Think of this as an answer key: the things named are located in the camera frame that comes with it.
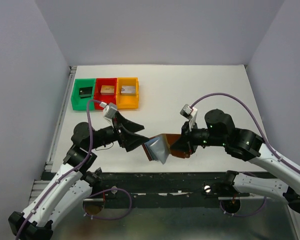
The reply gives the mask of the brown leather card holder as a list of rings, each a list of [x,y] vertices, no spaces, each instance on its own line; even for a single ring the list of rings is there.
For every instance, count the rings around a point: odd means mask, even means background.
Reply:
[[[149,161],[166,163],[169,156],[180,159],[187,159],[190,157],[189,152],[171,149],[171,146],[181,137],[180,134],[175,133],[161,133],[153,136],[146,143],[142,144],[142,148]]]

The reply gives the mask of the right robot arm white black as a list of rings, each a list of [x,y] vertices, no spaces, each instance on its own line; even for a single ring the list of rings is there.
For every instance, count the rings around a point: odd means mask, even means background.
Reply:
[[[228,170],[222,182],[210,187],[209,194],[231,198],[255,194],[279,200],[300,214],[300,166],[272,153],[265,139],[258,134],[235,127],[232,117],[222,110],[209,111],[204,120],[206,128],[190,127],[185,122],[180,137],[170,149],[192,155],[199,146],[223,147],[231,157],[259,166],[274,176],[259,178]]]

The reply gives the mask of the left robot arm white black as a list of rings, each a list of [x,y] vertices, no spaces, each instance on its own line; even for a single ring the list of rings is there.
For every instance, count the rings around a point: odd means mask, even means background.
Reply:
[[[139,135],[144,126],[115,111],[111,125],[94,130],[91,120],[78,123],[71,137],[72,146],[52,180],[39,196],[22,212],[14,211],[8,218],[17,240],[49,240],[62,219],[92,194],[100,180],[100,170],[89,171],[97,155],[92,152],[101,146],[118,142],[130,152],[149,138]]]

